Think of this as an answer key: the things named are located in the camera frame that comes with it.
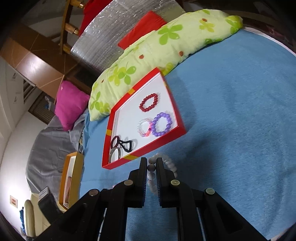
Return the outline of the silver metal bangle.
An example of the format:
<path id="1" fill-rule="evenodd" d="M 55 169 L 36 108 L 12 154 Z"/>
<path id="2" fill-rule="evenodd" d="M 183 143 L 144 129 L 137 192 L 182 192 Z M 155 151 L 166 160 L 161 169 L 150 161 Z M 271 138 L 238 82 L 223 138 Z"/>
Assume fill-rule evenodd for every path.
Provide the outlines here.
<path id="1" fill-rule="evenodd" d="M 108 163 L 110 164 L 119 159 L 121 159 L 121 148 L 120 147 L 112 148 L 109 153 Z"/>

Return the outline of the grey bed sheet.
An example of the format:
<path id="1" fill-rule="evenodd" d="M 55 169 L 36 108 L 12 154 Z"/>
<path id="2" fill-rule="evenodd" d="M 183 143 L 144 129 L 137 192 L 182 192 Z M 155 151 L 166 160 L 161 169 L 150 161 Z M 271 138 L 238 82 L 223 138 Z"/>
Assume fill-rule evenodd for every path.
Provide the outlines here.
<path id="1" fill-rule="evenodd" d="M 49 187 L 58 199 L 66 156 L 83 152 L 82 134 L 87 114 L 86 109 L 69 131 L 64 131 L 60 120 L 54 116 L 46 128 L 39 132 L 26 166 L 26 178 L 31 192 L 38 194 Z"/>

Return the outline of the red cardboard box tray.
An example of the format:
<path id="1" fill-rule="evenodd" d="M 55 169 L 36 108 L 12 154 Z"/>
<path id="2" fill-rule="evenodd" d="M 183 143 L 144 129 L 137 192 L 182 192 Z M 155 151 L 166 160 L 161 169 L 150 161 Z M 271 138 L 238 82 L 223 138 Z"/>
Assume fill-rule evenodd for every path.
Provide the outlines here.
<path id="1" fill-rule="evenodd" d="M 103 146 L 102 167 L 114 169 L 186 133 L 173 94 L 160 70 L 153 69 L 111 109 Z M 110 150 L 121 159 L 108 163 Z"/>

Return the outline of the magenta pillow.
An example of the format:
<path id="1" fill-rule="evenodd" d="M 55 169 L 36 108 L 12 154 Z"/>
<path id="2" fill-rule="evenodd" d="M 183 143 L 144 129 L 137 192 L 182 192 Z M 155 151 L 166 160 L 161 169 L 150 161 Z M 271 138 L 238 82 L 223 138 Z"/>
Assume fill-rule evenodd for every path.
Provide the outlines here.
<path id="1" fill-rule="evenodd" d="M 74 123 L 87 108 L 90 96 L 69 81 L 63 81 L 58 89 L 55 115 L 64 131 L 73 129 Z"/>

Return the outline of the blue blanket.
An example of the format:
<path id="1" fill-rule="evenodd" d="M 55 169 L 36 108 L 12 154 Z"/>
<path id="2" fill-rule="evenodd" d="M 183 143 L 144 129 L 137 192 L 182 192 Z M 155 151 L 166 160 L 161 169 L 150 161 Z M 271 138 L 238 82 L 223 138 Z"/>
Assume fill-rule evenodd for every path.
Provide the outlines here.
<path id="1" fill-rule="evenodd" d="M 191 188 L 213 188 L 265 238 L 295 223 L 295 56 L 239 30 L 188 57 L 165 76 L 186 133 L 153 150 Z M 135 159 L 102 167 L 108 119 L 86 120 L 80 193 L 112 188 Z"/>

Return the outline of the green clover print pillow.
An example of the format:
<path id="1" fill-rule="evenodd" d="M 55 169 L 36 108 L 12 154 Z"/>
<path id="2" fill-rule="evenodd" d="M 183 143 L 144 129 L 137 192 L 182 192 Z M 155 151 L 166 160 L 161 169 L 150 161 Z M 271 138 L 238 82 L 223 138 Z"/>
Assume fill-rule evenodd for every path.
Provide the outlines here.
<path id="1" fill-rule="evenodd" d="M 167 75 L 191 54 L 223 41 L 242 27 L 240 16 L 202 9 L 185 13 L 139 38 L 93 84 L 90 120 L 108 116 L 121 97 L 154 68 Z"/>

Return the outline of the silver foil insulation sheet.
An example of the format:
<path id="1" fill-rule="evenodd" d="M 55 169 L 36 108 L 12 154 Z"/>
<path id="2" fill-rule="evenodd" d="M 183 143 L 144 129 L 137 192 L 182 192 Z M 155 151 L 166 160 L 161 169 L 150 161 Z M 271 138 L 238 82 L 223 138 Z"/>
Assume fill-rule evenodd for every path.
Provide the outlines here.
<path id="1" fill-rule="evenodd" d="M 185 13 L 177 1 L 112 1 L 86 27 L 70 55 L 100 75 L 124 52 L 118 42 L 148 11 L 154 11 L 167 22 Z"/>

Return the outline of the red cushion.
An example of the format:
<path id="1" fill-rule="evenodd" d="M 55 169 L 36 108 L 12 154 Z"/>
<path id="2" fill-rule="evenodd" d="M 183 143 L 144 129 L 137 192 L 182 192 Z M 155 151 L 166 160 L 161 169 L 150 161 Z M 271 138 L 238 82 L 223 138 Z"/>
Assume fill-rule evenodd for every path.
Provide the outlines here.
<path id="1" fill-rule="evenodd" d="M 153 30 L 158 30 L 167 22 L 153 11 L 148 11 L 136 25 L 118 42 L 121 49 L 126 49 L 142 36 Z"/>

